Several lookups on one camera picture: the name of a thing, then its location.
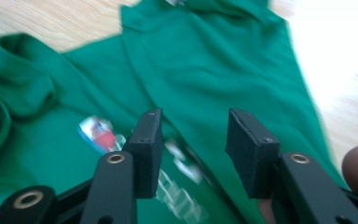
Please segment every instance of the wooden surface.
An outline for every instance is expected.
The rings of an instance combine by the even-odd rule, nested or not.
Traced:
[[[0,35],[25,32],[68,50],[118,34],[119,5],[135,2],[0,0]],[[358,0],[273,0],[270,7],[288,21],[339,169],[358,145]]]

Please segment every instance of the green fabric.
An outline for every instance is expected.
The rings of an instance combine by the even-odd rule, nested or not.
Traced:
[[[282,151],[312,156],[343,185],[284,20],[266,1],[173,7],[144,0],[121,15],[122,35],[62,54],[28,35],[0,37],[0,203],[27,186],[61,193],[92,177],[100,155],[76,131],[87,116],[109,119],[128,136],[142,113],[157,107],[164,137],[183,138],[250,223],[262,219],[225,152],[231,107],[253,113]],[[165,151],[162,170],[206,211],[199,220],[241,222],[204,181],[192,182],[172,161]],[[185,220],[158,199],[138,205],[140,223]]]

